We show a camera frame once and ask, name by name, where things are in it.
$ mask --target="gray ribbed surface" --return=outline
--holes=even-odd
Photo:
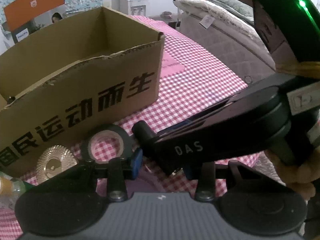
[[[45,237],[24,235],[21,239]],[[258,237],[228,225],[207,203],[191,199],[188,193],[135,193],[125,203],[109,206],[101,220],[85,231],[48,240],[301,240],[297,234]]]

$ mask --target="roll of tape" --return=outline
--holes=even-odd
[[[127,159],[132,156],[132,139],[127,132],[118,125],[105,124],[90,133],[90,136],[81,144],[81,156],[84,160],[95,161],[96,163],[106,163],[105,161],[97,160],[94,155],[94,149],[99,141],[115,138],[119,141],[119,150],[116,157]]]
[[[40,184],[76,165],[77,161],[69,149],[55,145],[46,149],[39,157],[36,178]]]

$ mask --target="yellow tape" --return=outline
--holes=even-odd
[[[296,76],[320,79],[320,62],[300,62],[292,64],[276,64],[276,71]]]

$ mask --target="human hand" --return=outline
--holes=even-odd
[[[316,189],[312,182],[320,178],[320,147],[317,147],[301,166],[286,166],[269,150],[266,150],[265,154],[287,187],[300,193],[305,200],[315,196]]]

